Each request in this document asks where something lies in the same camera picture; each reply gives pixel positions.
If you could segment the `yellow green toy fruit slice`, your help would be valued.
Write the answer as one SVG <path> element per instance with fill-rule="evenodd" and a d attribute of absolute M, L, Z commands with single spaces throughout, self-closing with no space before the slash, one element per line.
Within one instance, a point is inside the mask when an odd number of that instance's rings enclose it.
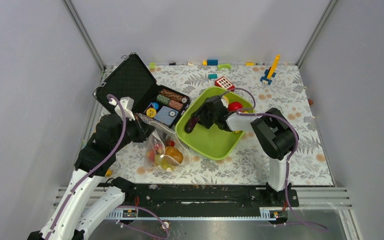
<path fill-rule="evenodd" d="M 172 172 L 175 169 L 175 166 L 172 165 L 171 159 L 167 156 L 161 157 L 161 155 L 156 155 L 154 157 L 155 165 L 157 168 L 160 168 L 166 172 Z"/>

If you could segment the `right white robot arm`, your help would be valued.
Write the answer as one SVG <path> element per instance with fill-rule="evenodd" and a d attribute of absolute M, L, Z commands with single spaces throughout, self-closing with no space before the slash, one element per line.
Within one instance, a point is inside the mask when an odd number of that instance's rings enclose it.
<path fill-rule="evenodd" d="M 191 115 L 185 131 L 190 133 L 196 124 L 210 129 L 216 125 L 225 132 L 253 132 L 261 148 L 269 157 L 269 178 L 267 201 L 273 206 L 281 205 L 286 199 L 290 155 L 298 146 L 296 130 L 277 108 L 262 113 L 246 113 L 240 110 L 229 111 L 220 95 L 208 97 Z"/>

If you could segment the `purple toy eggplant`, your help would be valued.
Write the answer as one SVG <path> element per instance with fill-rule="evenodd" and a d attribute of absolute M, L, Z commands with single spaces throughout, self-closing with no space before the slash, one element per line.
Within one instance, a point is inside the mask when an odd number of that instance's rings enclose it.
<path fill-rule="evenodd" d="M 199 122 L 200 120 L 200 113 L 199 111 L 195 111 L 194 113 L 191 114 L 189 120 L 187 121 L 185 127 L 184 127 L 184 131 L 189 134 L 191 133 L 195 126 L 197 125 L 197 123 Z"/>

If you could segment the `clear zip top bag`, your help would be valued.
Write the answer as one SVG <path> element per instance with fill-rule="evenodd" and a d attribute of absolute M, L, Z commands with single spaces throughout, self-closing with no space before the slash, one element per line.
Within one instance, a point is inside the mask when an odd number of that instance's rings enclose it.
<path fill-rule="evenodd" d="M 191 155 L 176 132 L 152 120 L 153 131 L 147 137 L 144 163 L 149 169 L 174 172 L 191 163 Z"/>

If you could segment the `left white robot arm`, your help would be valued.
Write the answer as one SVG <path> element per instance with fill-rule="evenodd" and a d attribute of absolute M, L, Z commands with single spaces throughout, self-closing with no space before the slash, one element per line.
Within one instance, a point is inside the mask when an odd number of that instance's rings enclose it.
<path fill-rule="evenodd" d="M 31 232 L 30 240 L 86 240 L 103 219 L 118 205 L 135 200 L 134 184 L 117 177 L 107 193 L 83 212 L 91 194 L 116 161 L 116 152 L 130 143 L 142 143 L 155 130 L 141 121 L 117 114 L 101 117 L 95 133 L 79 152 L 74 171 L 60 203 L 46 225 Z"/>

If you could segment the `red lychee bunch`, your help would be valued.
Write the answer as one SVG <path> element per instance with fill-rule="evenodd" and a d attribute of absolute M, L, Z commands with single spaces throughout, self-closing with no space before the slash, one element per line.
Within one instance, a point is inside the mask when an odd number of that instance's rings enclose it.
<path fill-rule="evenodd" d="M 161 155 L 165 153 L 166 147 L 173 147 L 175 142 L 170 138 L 166 141 L 153 138 L 148 141 L 148 149 L 145 156 L 152 163 L 153 166 L 157 166 L 161 161 Z"/>

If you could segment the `brown toy fruit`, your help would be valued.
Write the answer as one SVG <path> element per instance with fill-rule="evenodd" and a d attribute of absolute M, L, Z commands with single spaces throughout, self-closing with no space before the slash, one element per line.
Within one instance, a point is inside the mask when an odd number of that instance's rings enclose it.
<path fill-rule="evenodd" d="M 171 159 L 172 165 L 181 164 L 184 160 L 183 154 L 173 146 L 167 146 L 165 148 L 164 156 L 167 156 L 169 159 Z"/>

